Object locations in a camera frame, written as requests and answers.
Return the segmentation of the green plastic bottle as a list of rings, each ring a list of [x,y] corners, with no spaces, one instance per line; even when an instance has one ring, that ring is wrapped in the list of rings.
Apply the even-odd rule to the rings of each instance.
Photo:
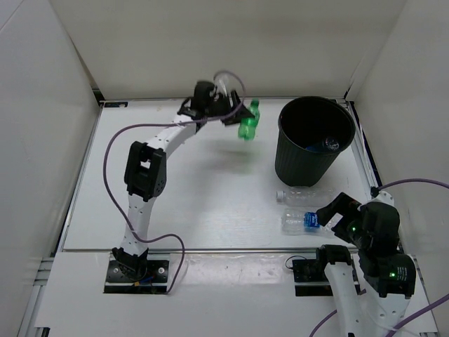
[[[258,99],[252,99],[249,112],[252,114],[252,117],[246,117],[241,120],[238,129],[238,137],[243,140],[253,140],[256,134],[256,128],[259,124],[260,120],[260,111],[259,111],[260,101]]]

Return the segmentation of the blue label bottle white cap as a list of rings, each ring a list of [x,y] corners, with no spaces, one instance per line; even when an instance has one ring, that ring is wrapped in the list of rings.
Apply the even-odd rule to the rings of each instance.
[[[323,140],[306,147],[306,150],[315,153],[337,152],[340,149],[339,142],[334,137],[326,137]]]

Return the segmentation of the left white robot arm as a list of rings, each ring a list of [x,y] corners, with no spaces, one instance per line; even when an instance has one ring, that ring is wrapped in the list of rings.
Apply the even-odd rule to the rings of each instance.
[[[208,120],[225,126],[238,125],[238,137],[252,140],[260,119],[259,102],[245,106],[236,91],[226,93],[214,83],[199,81],[194,94],[186,98],[175,118],[147,142],[135,141],[129,149],[124,183],[128,193],[126,229],[118,248],[112,250],[122,273],[138,282],[150,276],[147,264],[148,227],[156,198],[167,181],[167,161],[186,140],[195,136]]]

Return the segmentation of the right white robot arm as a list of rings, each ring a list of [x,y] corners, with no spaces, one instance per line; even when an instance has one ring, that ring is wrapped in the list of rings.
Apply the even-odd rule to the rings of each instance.
[[[315,272],[329,281],[340,335],[386,336],[395,332],[415,292],[416,269],[412,258],[398,249],[400,215],[393,197],[381,192],[361,204],[341,192],[316,213],[321,226],[334,215],[341,216],[331,230],[357,248],[366,283],[364,296],[359,296],[347,247],[323,245],[316,250]]]

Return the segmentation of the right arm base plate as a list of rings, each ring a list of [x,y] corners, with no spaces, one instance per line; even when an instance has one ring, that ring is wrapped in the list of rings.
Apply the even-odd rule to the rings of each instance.
[[[297,297],[333,296],[330,283],[316,258],[294,255],[287,258],[284,265],[293,273]]]

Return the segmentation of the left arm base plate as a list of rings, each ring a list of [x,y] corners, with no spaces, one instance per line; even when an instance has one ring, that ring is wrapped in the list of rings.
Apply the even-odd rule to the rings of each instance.
[[[163,295],[168,290],[170,260],[167,256],[150,254],[137,274],[110,255],[103,293]]]

